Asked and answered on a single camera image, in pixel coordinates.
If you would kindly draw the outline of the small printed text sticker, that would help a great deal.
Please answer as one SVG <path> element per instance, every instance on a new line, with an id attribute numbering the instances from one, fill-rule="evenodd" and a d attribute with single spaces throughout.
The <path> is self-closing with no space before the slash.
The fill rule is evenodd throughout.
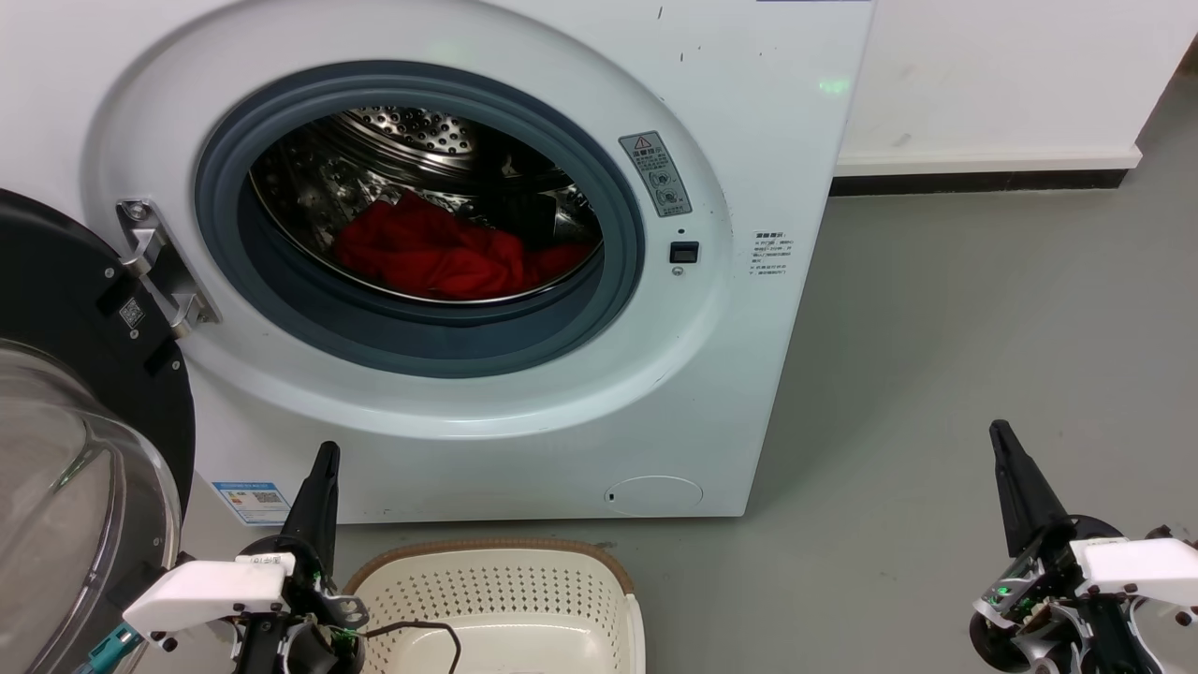
<path id="1" fill-rule="evenodd" d="M 749 256 L 750 277 L 780 277 L 789 269 L 795 239 L 782 231 L 755 231 Z"/>

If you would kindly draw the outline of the silver door hinge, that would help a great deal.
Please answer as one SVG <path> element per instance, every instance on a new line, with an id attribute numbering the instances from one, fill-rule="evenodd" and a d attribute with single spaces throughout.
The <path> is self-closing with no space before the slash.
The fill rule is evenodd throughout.
<path id="1" fill-rule="evenodd" d="M 153 296 L 176 338 L 200 326 L 220 323 L 220 315 L 168 231 L 159 210 L 147 198 L 116 201 L 115 215 L 131 248 L 125 269 Z"/>

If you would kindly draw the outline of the white and black baseboard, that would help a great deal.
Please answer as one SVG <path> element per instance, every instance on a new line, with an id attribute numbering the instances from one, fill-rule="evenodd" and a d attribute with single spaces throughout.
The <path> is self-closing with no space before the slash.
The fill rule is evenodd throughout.
<path id="1" fill-rule="evenodd" d="M 986 154 L 841 154 L 831 198 L 1118 189 L 1143 159 L 1129 148 Z"/>

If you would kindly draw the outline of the white front-load washing machine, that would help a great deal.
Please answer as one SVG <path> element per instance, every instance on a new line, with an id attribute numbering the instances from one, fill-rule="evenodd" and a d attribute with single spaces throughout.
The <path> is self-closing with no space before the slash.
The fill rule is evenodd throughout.
<path id="1" fill-rule="evenodd" d="M 0 189 L 123 261 L 116 201 L 147 198 L 220 323 L 177 338 L 193 476 L 295 503 L 341 447 L 341 524 L 627 517 L 633 476 L 745 511 L 873 16 L 870 0 L 0 0 Z M 335 63 L 428 63 L 563 113 L 629 181 L 646 255 L 581 348 L 514 374 L 423 378 L 292 338 L 226 280 L 196 225 L 196 166 L 236 104 Z M 662 136 L 692 213 L 659 217 L 618 139 Z M 750 277 L 755 231 L 795 243 Z M 670 265 L 671 242 L 700 242 Z"/>

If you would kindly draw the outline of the grey warning sticker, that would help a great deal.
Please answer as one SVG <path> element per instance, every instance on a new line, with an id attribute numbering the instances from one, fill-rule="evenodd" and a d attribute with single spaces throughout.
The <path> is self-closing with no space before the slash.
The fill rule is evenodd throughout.
<path id="1" fill-rule="evenodd" d="M 633 162 L 659 217 L 692 213 L 692 201 L 680 180 L 678 166 L 658 132 L 629 134 L 621 136 L 618 142 Z"/>

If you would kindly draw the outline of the round white filter cover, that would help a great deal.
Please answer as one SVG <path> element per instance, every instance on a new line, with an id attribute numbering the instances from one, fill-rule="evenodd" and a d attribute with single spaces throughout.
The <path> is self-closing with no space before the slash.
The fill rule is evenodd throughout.
<path id="1" fill-rule="evenodd" d="M 689 517 L 703 490 L 680 476 L 633 476 L 605 491 L 604 504 L 615 514 L 635 518 Z"/>

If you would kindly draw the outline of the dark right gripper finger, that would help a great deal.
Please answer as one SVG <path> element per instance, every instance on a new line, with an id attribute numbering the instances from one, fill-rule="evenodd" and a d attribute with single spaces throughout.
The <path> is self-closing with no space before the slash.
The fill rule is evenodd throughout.
<path id="1" fill-rule="evenodd" d="M 1034 514 L 1034 503 L 1027 498 L 1031 482 L 1030 468 L 1034 461 L 1027 455 L 1021 441 L 1008 421 L 991 423 L 991 445 L 994 453 L 994 475 L 1000 496 L 1002 530 L 1005 534 L 1008 555 L 1023 553 L 1041 528 Z"/>
<path id="2" fill-rule="evenodd" d="M 1034 508 L 1034 514 L 1041 524 L 1031 542 L 1041 536 L 1060 545 L 1069 541 L 1070 534 L 1073 533 L 1073 518 L 1070 517 L 1047 478 L 1043 476 L 1043 470 L 1040 470 L 1035 461 L 1030 468 L 1030 478 L 1025 478 L 1024 481 L 1031 482 L 1027 498 L 1030 499 L 1030 505 L 1034 503 L 1031 508 Z"/>

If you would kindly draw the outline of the cream perforated laundry basket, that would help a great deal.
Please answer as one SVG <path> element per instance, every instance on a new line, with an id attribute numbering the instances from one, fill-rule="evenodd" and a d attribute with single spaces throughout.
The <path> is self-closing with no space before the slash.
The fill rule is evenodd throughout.
<path id="1" fill-rule="evenodd" d="M 595 545 L 407 546 L 367 561 L 347 593 L 371 612 L 362 674 L 648 674 L 633 576 Z"/>

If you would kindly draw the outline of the blue energy label sticker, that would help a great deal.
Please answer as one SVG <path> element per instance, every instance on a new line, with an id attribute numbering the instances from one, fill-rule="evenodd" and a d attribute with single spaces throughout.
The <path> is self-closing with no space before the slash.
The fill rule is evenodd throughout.
<path id="1" fill-rule="evenodd" d="M 283 526 L 291 504 L 274 482 L 212 482 L 214 491 L 244 526 Z"/>

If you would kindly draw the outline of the stainless steel washing machine drum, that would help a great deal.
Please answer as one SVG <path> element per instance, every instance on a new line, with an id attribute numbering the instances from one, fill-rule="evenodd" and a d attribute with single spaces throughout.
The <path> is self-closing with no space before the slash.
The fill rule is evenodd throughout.
<path id="1" fill-rule="evenodd" d="M 585 192 L 550 157 L 518 136 L 444 111 L 362 107 L 280 136 L 254 160 L 248 181 L 283 238 L 333 277 L 430 304 L 498 304 L 545 293 L 603 251 Z M 334 259 L 335 235 L 369 205 L 425 199 L 474 225 L 518 235 L 534 249 L 593 243 L 585 263 L 547 285 L 498 300 L 432 300 L 364 280 Z"/>

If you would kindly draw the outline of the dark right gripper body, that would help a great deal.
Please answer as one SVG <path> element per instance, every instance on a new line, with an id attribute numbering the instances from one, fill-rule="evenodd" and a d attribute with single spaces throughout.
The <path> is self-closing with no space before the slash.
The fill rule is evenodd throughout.
<path id="1" fill-rule="evenodd" d="M 1018 523 L 1014 561 L 974 605 L 972 646 L 1006 674 L 1164 674 L 1135 629 L 1137 585 L 1105 593 L 1084 579 L 1081 548 L 1124 544 L 1102 520 Z"/>

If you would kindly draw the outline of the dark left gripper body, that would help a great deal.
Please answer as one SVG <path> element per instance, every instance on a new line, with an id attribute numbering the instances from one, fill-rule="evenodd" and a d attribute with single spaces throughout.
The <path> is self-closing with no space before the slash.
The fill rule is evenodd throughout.
<path id="1" fill-rule="evenodd" d="M 329 551 L 300 538 L 261 538 L 243 553 L 292 555 L 295 564 L 284 572 L 282 600 L 237 609 L 234 674 L 359 674 L 368 609 L 332 579 Z"/>

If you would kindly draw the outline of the black glass washer door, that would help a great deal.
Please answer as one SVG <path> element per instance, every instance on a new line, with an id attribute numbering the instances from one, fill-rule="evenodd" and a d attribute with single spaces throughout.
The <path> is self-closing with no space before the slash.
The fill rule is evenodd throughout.
<path id="1" fill-rule="evenodd" d="M 93 231 L 0 189 L 0 674 L 73 674 L 176 560 L 183 351 Z"/>

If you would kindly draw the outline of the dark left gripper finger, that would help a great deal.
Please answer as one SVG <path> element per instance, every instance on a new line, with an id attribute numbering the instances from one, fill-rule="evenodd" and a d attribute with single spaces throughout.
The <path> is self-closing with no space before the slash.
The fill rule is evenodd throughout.
<path id="1" fill-rule="evenodd" d="M 308 475 L 303 479 L 302 485 L 300 485 L 300 494 L 296 496 L 290 515 L 288 515 L 282 528 L 282 535 L 292 538 L 292 540 L 300 540 L 314 549 L 311 533 L 315 526 L 314 488 L 311 487 L 311 482 L 309 482 Z"/>
<path id="2" fill-rule="evenodd" d="M 309 474 L 314 488 L 315 520 L 311 544 L 322 563 L 333 563 L 335 553 L 335 529 L 339 506 L 339 475 L 341 474 L 341 447 L 322 443 Z"/>

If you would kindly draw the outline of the grey rubber door gasket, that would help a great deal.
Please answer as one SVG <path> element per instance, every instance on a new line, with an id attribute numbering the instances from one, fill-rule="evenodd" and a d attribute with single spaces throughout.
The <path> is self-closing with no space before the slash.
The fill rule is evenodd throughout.
<path id="1" fill-rule="evenodd" d="M 563 285 L 498 304 L 399 300 L 333 277 L 283 238 L 248 172 L 288 132 L 362 107 L 444 111 L 524 140 L 585 192 L 603 251 Z M 387 374 L 483 378 L 565 357 L 615 323 L 645 268 L 645 218 L 607 150 L 534 95 L 446 66 L 359 61 L 270 81 L 214 127 L 194 196 L 207 251 L 249 306 L 313 348 Z"/>

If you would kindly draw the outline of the red garment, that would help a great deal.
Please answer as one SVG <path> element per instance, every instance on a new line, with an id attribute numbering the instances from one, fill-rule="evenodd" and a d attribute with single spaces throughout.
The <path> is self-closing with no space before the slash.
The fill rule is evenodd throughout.
<path id="1" fill-rule="evenodd" d="M 593 243 L 534 249 L 518 235 L 474 225 L 416 195 L 368 206 L 335 235 L 334 259 L 364 280 L 432 300 L 498 300 L 564 277 Z"/>

